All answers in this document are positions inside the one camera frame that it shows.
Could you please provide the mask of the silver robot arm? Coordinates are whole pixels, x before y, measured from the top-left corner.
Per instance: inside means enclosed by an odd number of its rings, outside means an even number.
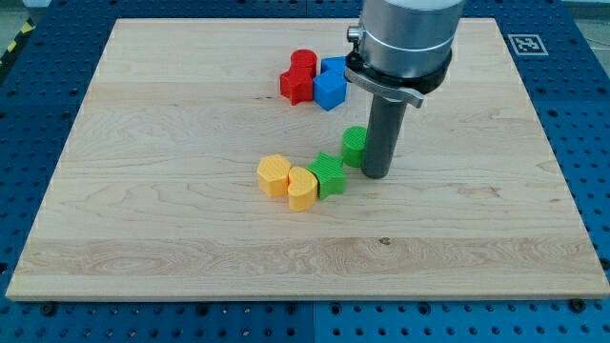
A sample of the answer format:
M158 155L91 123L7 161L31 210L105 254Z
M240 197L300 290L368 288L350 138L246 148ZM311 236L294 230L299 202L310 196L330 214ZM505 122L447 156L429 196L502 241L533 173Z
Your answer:
M452 60L465 0L364 0L344 77L391 101L416 108L438 88Z

